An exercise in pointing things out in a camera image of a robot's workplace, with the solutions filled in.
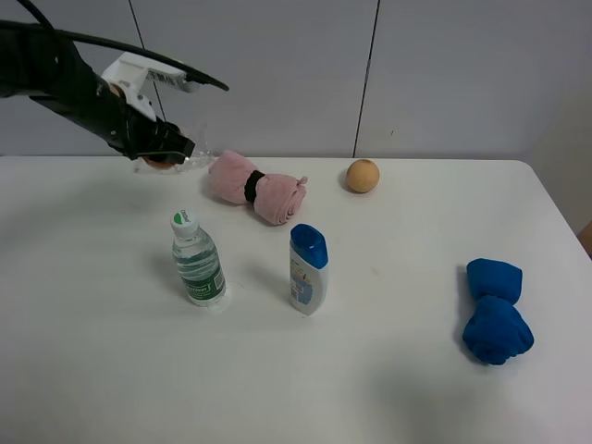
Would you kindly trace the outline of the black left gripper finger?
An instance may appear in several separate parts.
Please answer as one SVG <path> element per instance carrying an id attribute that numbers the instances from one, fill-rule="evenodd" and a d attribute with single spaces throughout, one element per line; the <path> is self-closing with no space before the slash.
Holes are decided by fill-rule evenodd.
<path id="1" fill-rule="evenodd" d="M 152 162 L 184 162 L 185 154 L 175 150 L 137 151 L 137 157 L 147 158 Z"/>
<path id="2" fill-rule="evenodd" d="M 163 120 L 156 121 L 155 139 L 156 151 L 175 150 L 192 155 L 194 150 L 194 142 L 182 134 L 177 125 Z"/>

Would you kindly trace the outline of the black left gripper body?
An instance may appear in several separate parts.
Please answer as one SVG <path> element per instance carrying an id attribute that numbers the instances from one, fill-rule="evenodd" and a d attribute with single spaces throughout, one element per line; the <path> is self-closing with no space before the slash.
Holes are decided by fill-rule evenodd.
<path id="1" fill-rule="evenodd" d="M 60 81 L 55 87 L 32 94 L 30 98 L 88 130 L 131 160 L 160 154 L 160 123 L 129 106 L 97 76 Z"/>

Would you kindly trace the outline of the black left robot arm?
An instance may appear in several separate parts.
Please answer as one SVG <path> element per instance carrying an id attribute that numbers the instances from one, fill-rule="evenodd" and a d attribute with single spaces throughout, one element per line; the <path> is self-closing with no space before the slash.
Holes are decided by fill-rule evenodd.
<path id="1" fill-rule="evenodd" d="M 179 128 L 147 117 L 97 75 L 74 44 L 35 25 L 1 30 L 1 96 L 30 99 L 89 131 L 130 160 L 182 164 L 195 143 Z"/>

